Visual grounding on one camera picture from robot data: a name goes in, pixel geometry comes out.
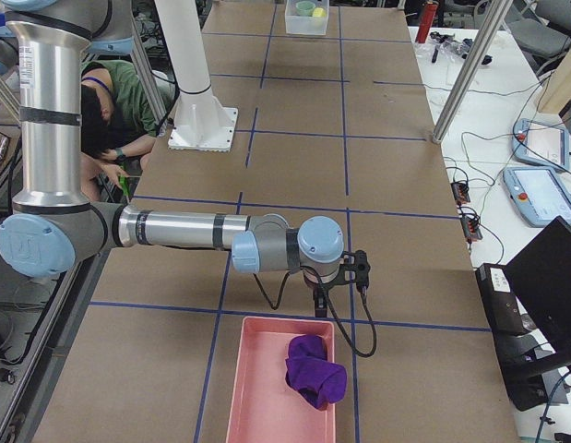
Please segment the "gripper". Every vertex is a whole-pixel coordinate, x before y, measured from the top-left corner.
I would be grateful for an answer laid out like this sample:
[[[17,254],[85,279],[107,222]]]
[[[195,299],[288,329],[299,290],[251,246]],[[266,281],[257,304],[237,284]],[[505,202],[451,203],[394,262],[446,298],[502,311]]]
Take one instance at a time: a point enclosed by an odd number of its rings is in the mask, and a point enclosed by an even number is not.
[[[316,269],[311,267],[302,267],[302,272],[306,285],[314,290],[315,317],[327,317],[327,298],[323,291],[330,291],[337,285],[339,272],[336,270],[329,274],[321,275]]]

